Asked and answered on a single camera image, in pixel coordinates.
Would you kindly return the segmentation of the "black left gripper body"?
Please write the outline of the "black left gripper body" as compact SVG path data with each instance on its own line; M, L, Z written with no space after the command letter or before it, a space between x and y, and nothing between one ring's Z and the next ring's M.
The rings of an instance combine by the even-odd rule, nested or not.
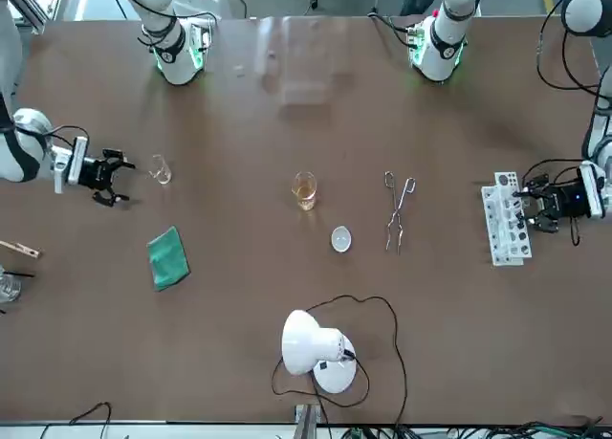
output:
M589 203L584 185L566 183L550 187L554 218L580 218L589 215Z

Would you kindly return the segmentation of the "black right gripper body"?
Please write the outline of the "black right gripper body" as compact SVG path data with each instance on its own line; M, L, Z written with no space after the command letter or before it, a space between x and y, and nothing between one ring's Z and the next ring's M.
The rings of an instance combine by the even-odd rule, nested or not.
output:
M85 157L80 171L80 184L93 190L105 190L109 187L107 159Z

